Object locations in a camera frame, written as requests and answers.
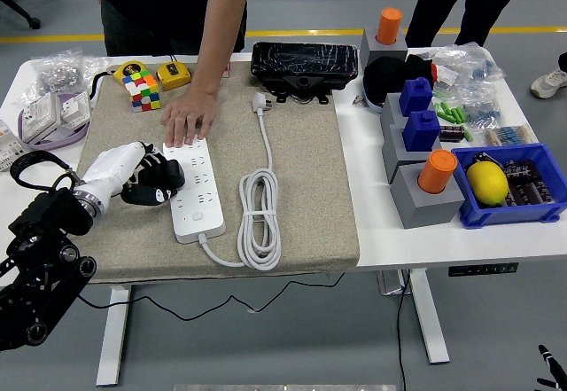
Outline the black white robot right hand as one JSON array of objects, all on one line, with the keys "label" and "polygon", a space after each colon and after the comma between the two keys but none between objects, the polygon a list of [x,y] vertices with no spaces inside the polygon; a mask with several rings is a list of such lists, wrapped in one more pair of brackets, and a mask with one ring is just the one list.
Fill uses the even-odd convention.
[{"label": "black white robot right hand", "polygon": [[566,372],[563,367],[556,361],[551,352],[544,346],[539,344],[539,352],[543,357],[553,380],[537,378],[537,382],[542,386],[551,387],[553,389],[566,391]]}]

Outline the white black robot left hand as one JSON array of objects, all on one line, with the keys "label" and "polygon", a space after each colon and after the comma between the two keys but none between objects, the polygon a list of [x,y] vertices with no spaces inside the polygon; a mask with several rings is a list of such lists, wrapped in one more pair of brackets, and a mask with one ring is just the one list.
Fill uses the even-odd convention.
[{"label": "white black robot left hand", "polygon": [[101,152],[74,189],[74,196],[95,217],[116,195],[128,204],[158,206],[185,184],[177,160],[168,160],[152,144],[134,142]]}]

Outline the person's left hand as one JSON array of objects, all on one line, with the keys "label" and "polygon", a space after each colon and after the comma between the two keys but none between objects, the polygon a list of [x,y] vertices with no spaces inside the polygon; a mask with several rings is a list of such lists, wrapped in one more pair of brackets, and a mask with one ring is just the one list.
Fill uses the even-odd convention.
[{"label": "person's left hand", "polygon": [[195,138],[207,137],[217,112],[217,95],[217,90],[191,86],[167,104],[161,119],[166,128],[166,147],[191,145]]}]

